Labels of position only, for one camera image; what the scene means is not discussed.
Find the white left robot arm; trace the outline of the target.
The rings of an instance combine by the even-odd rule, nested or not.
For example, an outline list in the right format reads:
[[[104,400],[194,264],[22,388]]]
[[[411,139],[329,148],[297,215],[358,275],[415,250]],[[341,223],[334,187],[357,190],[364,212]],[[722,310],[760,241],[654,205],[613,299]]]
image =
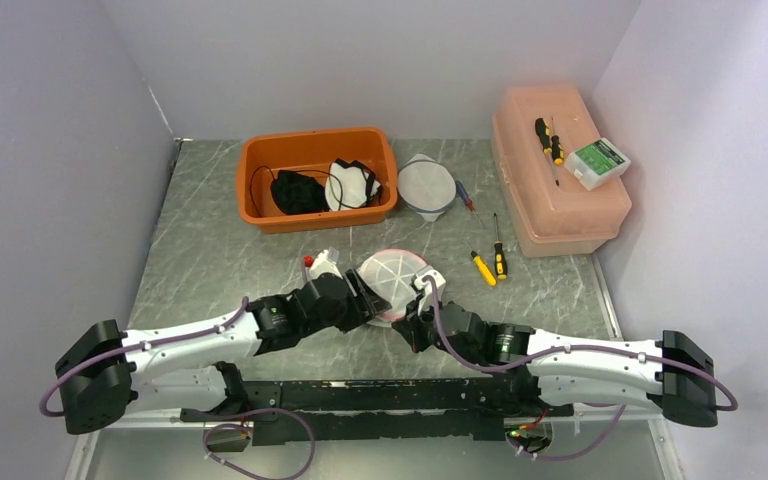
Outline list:
[[[293,348],[319,331],[348,333],[389,310],[354,270],[323,273],[289,293],[224,316],[156,330],[91,326],[56,362],[40,412],[70,435],[101,430],[128,413],[182,408],[224,420],[250,403],[235,362]]]

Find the white mesh pink-zip laundry bag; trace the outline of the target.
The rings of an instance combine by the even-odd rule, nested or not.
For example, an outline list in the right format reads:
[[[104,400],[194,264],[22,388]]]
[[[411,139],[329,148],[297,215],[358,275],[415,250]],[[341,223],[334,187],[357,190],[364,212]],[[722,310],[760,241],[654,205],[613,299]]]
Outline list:
[[[358,268],[361,279],[391,308],[378,314],[369,322],[372,326],[389,327],[401,320],[409,302],[418,291],[415,278],[430,268],[430,264],[419,255],[404,249],[380,250],[368,257]]]

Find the white mesh blue-zip laundry bag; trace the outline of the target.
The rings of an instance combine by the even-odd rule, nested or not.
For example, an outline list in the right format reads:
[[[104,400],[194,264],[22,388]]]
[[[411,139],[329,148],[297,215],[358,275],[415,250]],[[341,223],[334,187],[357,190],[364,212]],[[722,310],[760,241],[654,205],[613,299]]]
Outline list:
[[[455,203],[455,179],[440,162],[416,154],[398,172],[398,194],[426,222],[435,222]]]

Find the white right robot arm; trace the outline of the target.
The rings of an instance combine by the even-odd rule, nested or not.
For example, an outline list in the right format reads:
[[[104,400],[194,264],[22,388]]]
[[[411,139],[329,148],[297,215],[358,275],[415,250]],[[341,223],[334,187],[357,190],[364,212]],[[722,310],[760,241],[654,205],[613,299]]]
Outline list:
[[[453,302],[424,311],[410,303],[392,327],[416,353],[435,347],[473,371],[511,377],[512,404],[524,415],[574,403],[628,405],[712,428],[723,409],[713,359],[680,331],[657,340],[582,339],[488,322]]]

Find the black white bra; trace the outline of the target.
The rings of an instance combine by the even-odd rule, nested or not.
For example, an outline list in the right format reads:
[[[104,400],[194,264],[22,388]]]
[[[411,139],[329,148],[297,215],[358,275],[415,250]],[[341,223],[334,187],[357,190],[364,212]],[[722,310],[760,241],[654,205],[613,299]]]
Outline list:
[[[284,215],[319,214],[333,211],[358,210],[381,203],[383,185],[377,174],[360,161],[335,159],[326,170],[274,170],[256,167],[247,184],[255,211],[261,205],[254,198],[255,181],[266,174],[267,187],[273,204]]]

